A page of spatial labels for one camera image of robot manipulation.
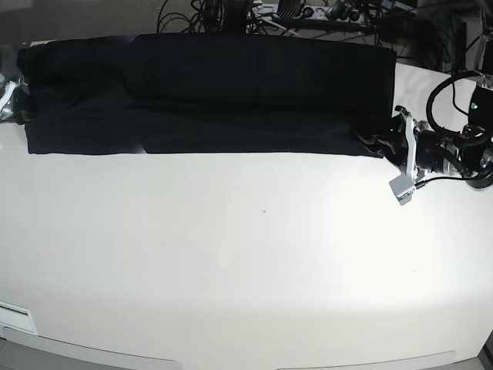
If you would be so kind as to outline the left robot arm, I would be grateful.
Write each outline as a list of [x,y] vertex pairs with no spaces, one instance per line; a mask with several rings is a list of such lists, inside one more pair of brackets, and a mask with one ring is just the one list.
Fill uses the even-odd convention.
[[[397,106],[396,116],[358,131],[358,138],[372,153],[400,170],[390,182],[399,201],[410,200],[416,190],[430,183],[429,173],[434,181],[464,181],[475,190],[492,185],[492,34],[484,32],[478,43],[475,67],[453,68],[451,76],[428,97],[424,120],[417,121],[403,106]],[[476,81],[464,111],[466,124],[459,131],[440,126],[433,115],[434,101],[443,90],[465,79]]]

